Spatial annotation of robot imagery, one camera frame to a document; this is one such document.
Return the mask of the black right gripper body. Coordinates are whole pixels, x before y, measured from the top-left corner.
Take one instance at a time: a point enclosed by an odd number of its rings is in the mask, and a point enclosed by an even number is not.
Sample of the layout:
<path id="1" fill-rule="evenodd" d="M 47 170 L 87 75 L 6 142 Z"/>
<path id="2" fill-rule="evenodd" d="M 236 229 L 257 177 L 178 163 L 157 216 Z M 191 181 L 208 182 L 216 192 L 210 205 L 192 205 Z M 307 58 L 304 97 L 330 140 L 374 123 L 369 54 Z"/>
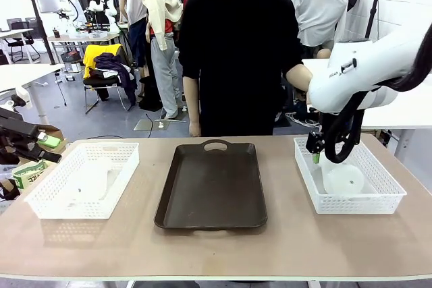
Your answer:
<path id="1" fill-rule="evenodd" d="M 311 154 L 319 154 L 325 149 L 325 135 L 323 132 L 311 131 L 306 141 L 306 149 Z"/>

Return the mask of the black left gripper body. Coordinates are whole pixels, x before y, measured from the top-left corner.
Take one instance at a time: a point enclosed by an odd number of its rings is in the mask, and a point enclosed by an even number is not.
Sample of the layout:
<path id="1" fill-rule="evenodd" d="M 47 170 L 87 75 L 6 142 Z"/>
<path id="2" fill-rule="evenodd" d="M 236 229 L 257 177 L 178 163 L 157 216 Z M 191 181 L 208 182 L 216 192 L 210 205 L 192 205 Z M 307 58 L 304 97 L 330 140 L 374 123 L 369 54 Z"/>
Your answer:
<path id="1" fill-rule="evenodd" d="M 20 158 L 38 160 L 38 128 L 19 113 L 1 108 L 1 164 L 18 164 Z"/>

